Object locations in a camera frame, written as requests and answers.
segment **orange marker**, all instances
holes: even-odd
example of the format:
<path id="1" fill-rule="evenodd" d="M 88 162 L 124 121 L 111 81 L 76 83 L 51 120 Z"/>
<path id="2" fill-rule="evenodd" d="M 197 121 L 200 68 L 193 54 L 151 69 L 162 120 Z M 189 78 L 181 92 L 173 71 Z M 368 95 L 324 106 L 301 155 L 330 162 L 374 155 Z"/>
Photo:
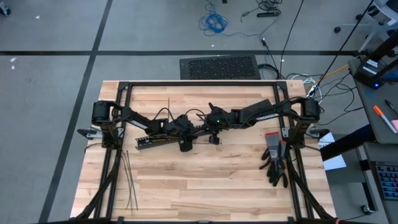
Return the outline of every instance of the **orange marker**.
<path id="1" fill-rule="evenodd" d="M 394 134 L 397 134 L 397 130 L 392 126 L 391 122 L 386 118 L 386 116 L 383 114 L 383 112 L 380 110 L 380 108 L 376 105 L 373 106 L 373 109 L 383 119 L 383 121 L 387 124 L 387 126 L 391 129 L 391 131 Z"/>

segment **table leg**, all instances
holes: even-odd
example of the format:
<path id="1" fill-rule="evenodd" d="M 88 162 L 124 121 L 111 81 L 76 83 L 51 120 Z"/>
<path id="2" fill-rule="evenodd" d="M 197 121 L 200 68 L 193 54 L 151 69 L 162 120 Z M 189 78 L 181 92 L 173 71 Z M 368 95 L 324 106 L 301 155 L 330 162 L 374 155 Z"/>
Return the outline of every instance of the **table leg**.
<path id="1" fill-rule="evenodd" d="M 323 147 L 321 151 L 323 161 L 340 155 L 343 152 L 361 146 L 366 141 L 374 141 L 374 133 L 370 124 L 359 128 L 353 133 Z"/>

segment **keyboard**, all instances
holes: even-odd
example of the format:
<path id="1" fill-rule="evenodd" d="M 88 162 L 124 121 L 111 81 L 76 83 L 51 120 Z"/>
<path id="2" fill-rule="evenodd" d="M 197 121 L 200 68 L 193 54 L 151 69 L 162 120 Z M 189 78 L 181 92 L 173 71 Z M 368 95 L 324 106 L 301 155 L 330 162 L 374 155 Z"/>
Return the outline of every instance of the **keyboard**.
<path id="1" fill-rule="evenodd" d="M 398 200 L 398 163 L 375 163 L 379 186 L 385 200 Z"/>

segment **marker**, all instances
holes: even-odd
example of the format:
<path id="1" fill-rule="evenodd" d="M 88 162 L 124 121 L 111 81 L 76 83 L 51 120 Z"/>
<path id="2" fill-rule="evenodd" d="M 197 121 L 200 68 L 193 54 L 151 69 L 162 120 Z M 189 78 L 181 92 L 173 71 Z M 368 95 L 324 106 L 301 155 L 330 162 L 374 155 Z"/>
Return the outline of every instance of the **marker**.
<path id="1" fill-rule="evenodd" d="M 392 126 L 392 124 L 390 123 L 390 121 L 386 118 L 386 116 L 383 114 L 383 112 L 380 110 L 380 108 L 376 105 L 373 106 L 373 109 L 375 110 L 375 112 L 377 113 L 377 115 L 379 115 L 381 117 L 381 119 L 383 119 L 383 121 L 387 124 L 387 126 L 391 129 L 391 131 L 394 134 L 397 134 L 397 130 Z"/>
<path id="2" fill-rule="evenodd" d="M 386 102 L 386 104 L 396 113 L 398 114 L 398 111 L 394 108 L 394 106 L 392 105 L 392 103 L 388 100 L 384 100 L 384 102 Z"/>

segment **wooden tabletop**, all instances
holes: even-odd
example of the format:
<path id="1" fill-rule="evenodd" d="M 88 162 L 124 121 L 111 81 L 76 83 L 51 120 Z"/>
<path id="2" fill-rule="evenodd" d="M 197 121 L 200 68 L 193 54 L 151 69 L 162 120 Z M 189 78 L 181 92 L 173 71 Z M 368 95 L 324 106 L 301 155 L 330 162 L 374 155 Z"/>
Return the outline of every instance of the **wooden tabletop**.
<path id="1" fill-rule="evenodd" d="M 115 100 L 118 83 L 104 82 L 99 99 Z M 305 96 L 301 81 L 287 81 L 287 86 L 290 97 Z M 269 86 L 134 86 L 131 99 L 131 108 L 149 119 L 167 107 L 169 100 L 175 118 L 191 108 L 209 113 L 209 102 L 226 111 L 264 99 L 275 103 Z M 199 125 L 202 121 L 195 113 L 188 116 L 194 125 Z M 159 116 L 166 117 L 166 111 Z M 145 132 L 128 124 L 123 151 L 125 154 L 128 151 L 138 210 L 135 203 L 132 209 L 130 205 L 126 208 L 129 185 L 121 163 L 113 219 L 124 216 L 125 220 L 152 221 L 286 221 L 288 216 L 294 217 L 290 187 L 285 189 L 282 183 L 273 187 L 266 170 L 259 170 L 267 147 L 264 135 L 274 131 L 279 131 L 277 118 L 258 122 L 245 130 L 223 131 L 218 146 L 209 144 L 208 136 L 203 136 L 194 142 L 189 152 L 180 152 L 177 143 L 138 151 L 135 138 L 144 137 Z M 306 145 L 318 147 L 312 139 L 306 139 Z M 309 189 L 325 210 L 335 216 L 319 151 L 305 148 L 301 152 Z M 87 149 L 71 217 L 78 215 L 96 193 L 104 155 L 105 149 L 99 145 Z M 298 194 L 303 216 L 306 216 L 303 195 L 301 191 Z M 108 193 L 101 216 L 105 214 L 107 198 Z"/>

